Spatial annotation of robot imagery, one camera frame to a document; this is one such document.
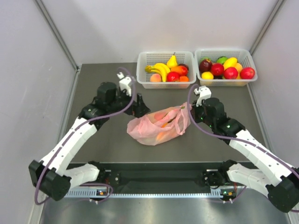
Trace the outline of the pink plastic bag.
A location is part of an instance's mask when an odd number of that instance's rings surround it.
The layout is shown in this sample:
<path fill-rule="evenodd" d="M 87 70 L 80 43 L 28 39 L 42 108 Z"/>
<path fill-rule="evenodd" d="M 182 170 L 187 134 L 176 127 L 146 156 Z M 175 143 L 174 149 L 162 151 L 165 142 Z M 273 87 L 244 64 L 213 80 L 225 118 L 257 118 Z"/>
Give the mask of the pink plastic bag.
<path fill-rule="evenodd" d="M 141 118 L 135 118 L 129 121 L 127 125 L 127 134 L 139 143 L 147 146 L 156 146 L 170 141 L 186 132 L 190 125 L 188 103 L 169 107 L 157 112 L 149 113 Z M 177 117 L 171 122 L 170 127 L 162 128 L 165 124 L 164 116 L 170 112 L 176 111 Z"/>

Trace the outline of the green orange mango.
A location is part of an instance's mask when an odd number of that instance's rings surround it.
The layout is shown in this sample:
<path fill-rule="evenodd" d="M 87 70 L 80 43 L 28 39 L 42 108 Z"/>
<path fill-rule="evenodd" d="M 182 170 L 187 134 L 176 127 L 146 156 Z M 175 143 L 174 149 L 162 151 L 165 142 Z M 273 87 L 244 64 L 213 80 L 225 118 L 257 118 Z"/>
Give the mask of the green orange mango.
<path fill-rule="evenodd" d="M 177 117 L 176 111 L 170 111 L 164 116 L 164 122 L 165 123 L 171 123 L 176 117 Z"/>

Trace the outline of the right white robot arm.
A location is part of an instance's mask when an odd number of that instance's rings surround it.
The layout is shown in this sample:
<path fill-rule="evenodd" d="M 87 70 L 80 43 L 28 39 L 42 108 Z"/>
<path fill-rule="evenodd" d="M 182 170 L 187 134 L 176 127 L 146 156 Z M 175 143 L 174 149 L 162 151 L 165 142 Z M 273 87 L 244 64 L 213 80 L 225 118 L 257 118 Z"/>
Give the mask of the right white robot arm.
<path fill-rule="evenodd" d="M 191 121 L 198 126 L 206 124 L 207 133 L 224 141 L 228 146 L 244 155 L 255 169 L 228 160 L 219 167 L 218 179 L 228 185 L 236 182 L 249 187 L 266 197 L 281 212 L 295 212 L 299 204 L 299 170 L 286 163 L 255 139 L 236 119 L 224 111 L 217 98 L 209 96 L 187 103 Z"/>

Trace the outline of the peach fruit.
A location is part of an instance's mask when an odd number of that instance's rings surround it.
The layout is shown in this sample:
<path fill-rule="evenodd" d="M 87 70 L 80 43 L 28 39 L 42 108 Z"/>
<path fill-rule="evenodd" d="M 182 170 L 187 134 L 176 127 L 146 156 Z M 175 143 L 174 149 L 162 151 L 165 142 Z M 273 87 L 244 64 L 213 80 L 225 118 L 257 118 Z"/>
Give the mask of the peach fruit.
<path fill-rule="evenodd" d="M 155 82 L 162 82 L 162 78 L 161 78 L 161 75 L 160 74 L 153 74 L 151 77 L 150 77 L 150 81 L 155 83 Z"/>

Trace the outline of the orange tangerine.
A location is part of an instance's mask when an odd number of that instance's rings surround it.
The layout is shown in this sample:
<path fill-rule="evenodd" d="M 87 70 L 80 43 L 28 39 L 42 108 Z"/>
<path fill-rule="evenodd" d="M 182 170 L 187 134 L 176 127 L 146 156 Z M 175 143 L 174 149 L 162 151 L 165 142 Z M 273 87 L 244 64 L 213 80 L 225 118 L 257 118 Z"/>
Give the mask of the orange tangerine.
<path fill-rule="evenodd" d="M 179 81 L 180 82 L 189 82 L 189 78 L 187 76 L 180 76 Z"/>

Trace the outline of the yellow banana bunch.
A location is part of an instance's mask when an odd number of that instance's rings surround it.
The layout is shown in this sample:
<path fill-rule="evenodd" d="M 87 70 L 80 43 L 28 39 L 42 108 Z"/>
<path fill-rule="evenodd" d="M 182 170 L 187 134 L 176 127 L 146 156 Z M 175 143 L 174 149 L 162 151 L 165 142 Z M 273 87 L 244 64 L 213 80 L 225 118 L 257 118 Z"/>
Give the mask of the yellow banana bunch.
<path fill-rule="evenodd" d="M 163 63 L 156 63 L 155 65 L 147 65 L 145 67 L 145 71 L 147 73 L 157 73 L 161 75 L 162 82 L 166 82 L 166 76 L 171 71 L 170 68 L 167 67 L 166 64 Z"/>

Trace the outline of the red apple in left basket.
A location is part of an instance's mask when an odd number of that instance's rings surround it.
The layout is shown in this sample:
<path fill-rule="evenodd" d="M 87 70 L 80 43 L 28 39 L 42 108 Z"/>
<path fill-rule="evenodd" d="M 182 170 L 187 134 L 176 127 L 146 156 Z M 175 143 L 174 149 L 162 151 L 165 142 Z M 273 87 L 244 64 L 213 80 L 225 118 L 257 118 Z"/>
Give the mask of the red apple in left basket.
<path fill-rule="evenodd" d="M 177 72 L 169 72 L 166 76 L 167 82 L 179 82 L 180 81 L 180 74 Z"/>

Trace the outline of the red apple middle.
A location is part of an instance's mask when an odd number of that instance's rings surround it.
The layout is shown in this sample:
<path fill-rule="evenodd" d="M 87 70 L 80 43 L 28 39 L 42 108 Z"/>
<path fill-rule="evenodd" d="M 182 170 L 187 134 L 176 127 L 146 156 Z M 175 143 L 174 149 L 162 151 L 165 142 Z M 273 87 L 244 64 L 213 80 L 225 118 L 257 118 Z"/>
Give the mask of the red apple middle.
<path fill-rule="evenodd" d="M 211 70 L 210 71 L 216 77 L 222 76 L 223 73 L 224 73 L 224 66 L 221 63 L 214 63 L 211 66 Z"/>

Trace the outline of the dark red apple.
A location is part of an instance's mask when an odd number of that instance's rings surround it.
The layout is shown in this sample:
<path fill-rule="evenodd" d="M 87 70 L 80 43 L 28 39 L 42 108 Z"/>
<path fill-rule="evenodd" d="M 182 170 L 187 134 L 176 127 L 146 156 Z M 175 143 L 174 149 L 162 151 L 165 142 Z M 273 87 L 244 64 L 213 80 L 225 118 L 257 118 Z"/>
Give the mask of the dark red apple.
<path fill-rule="evenodd" d="M 212 67 L 213 63 L 211 60 L 209 59 L 204 59 L 200 62 L 199 64 L 199 71 L 201 73 L 203 72 L 207 72 L 207 71 L 210 71 L 211 67 Z"/>

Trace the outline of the yellow pear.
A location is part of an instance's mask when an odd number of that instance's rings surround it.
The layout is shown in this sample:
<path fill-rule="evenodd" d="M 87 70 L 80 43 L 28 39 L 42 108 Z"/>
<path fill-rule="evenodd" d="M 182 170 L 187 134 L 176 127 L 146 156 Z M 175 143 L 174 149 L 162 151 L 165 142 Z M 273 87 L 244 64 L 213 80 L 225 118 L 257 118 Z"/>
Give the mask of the yellow pear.
<path fill-rule="evenodd" d="M 170 69 L 173 68 L 173 67 L 176 67 L 178 65 L 175 53 L 172 54 L 172 56 L 169 58 L 166 65 Z"/>

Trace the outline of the dark plum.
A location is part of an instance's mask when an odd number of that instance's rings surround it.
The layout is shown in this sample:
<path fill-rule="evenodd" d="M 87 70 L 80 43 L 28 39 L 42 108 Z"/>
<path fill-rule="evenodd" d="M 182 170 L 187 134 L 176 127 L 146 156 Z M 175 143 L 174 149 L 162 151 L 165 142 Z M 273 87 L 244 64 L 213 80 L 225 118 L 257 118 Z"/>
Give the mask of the dark plum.
<path fill-rule="evenodd" d="M 189 70 L 189 67 L 188 67 L 188 65 L 186 65 L 186 64 L 184 64 L 184 63 L 180 63 L 180 64 L 178 64 L 179 66 L 184 66 L 187 70 Z"/>

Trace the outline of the green lime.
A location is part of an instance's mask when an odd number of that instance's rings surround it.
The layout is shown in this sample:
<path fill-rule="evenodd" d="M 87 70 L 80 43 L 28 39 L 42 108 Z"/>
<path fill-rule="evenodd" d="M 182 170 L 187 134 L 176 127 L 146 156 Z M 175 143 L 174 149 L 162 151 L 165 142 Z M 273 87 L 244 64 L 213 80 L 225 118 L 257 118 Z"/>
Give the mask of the green lime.
<path fill-rule="evenodd" d="M 222 56 L 222 57 L 219 57 L 216 62 L 220 63 L 220 64 L 224 64 L 227 60 L 228 60 L 227 57 Z"/>

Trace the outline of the yellow mango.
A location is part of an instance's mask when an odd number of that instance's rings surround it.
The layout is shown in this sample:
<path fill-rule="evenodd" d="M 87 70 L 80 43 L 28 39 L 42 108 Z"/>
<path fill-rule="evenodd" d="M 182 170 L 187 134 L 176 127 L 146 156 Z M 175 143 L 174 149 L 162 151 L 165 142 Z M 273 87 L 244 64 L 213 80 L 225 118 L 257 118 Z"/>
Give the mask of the yellow mango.
<path fill-rule="evenodd" d="M 230 68 L 230 67 L 235 67 L 235 65 L 236 65 L 237 63 L 238 63 L 237 58 L 235 58 L 235 57 L 231 57 L 231 58 L 229 58 L 229 59 L 223 64 L 224 70 L 226 70 L 227 68 Z"/>

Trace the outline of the red apple right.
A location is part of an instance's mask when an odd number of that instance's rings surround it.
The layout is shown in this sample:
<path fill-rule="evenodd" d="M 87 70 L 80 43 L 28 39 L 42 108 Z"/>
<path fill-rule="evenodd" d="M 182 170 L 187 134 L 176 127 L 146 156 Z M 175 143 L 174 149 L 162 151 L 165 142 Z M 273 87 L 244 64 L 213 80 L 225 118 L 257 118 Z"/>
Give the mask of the red apple right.
<path fill-rule="evenodd" d="M 241 79 L 253 79 L 255 76 L 255 70 L 251 67 L 243 68 L 240 72 Z"/>

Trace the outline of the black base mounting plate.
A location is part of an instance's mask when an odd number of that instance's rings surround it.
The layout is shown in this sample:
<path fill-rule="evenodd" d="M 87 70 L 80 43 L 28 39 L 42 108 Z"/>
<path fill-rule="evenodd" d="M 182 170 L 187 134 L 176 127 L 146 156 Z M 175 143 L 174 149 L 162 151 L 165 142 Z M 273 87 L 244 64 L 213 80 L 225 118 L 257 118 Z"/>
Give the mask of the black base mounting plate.
<path fill-rule="evenodd" d="M 220 162 L 98 163 L 88 186 L 109 184 L 114 193 L 207 193 L 229 184 Z"/>

